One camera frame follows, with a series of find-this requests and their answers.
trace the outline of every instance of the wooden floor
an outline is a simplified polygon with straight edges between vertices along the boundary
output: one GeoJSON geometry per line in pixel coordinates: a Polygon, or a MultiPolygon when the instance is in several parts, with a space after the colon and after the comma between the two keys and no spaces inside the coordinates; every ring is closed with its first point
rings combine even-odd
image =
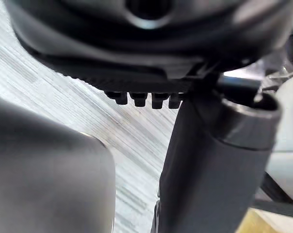
{"type": "Polygon", "coordinates": [[[118,106],[103,92],[57,74],[18,44],[0,0],[0,96],[99,138],[116,162],[115,233],[151,228],[160,172],[177,110],[152,110],[133,101],[118,106]]]}

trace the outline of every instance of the light wood surface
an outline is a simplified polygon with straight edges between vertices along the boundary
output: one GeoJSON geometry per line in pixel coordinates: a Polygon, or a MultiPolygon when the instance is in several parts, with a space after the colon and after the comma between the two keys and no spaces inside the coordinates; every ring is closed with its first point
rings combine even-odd
{"type": "Polygon", "coordinates": [[[18,44],[1,0],[0,96],[103,141],[116,162],[114,232],[149,232],[177,110],[167,102],[152,110],[150,97],[145,108],[132,100],[118,106],[90,85],[44,67],[18,44]]]}

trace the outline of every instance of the gray cylindrical object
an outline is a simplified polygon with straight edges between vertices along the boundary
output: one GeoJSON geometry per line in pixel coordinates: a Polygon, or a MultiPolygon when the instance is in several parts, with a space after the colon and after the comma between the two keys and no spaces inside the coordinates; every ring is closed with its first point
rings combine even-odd
{"type": "Polygon", "coordinates": [[[114,212],[99,140],[0,99],[0,233],[110,233],[114,212]]]}

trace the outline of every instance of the gray wood grain floor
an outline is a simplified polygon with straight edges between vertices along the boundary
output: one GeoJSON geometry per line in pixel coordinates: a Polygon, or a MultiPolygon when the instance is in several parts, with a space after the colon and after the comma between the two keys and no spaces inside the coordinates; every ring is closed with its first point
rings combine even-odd
{"type": "Polygon", "coordinates": [[[93,135],[116,161],[116,233],[151,228],[158,181],[177,114],[118,106],[103,92],[63,77],[31,58],[18,44],[0,0],[0,96],[77,131],[93,135]]]}

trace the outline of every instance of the black tube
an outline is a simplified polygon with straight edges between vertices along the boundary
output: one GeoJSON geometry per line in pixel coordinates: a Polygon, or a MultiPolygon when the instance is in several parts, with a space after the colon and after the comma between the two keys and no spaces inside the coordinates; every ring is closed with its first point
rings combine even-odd
{"type": "Polygon", "coordinates": [[[252,108],[217,95],[182,104],[160,178],[160,233],[233,233],[251,205],[281,110],[268,95],[252,108]]]}

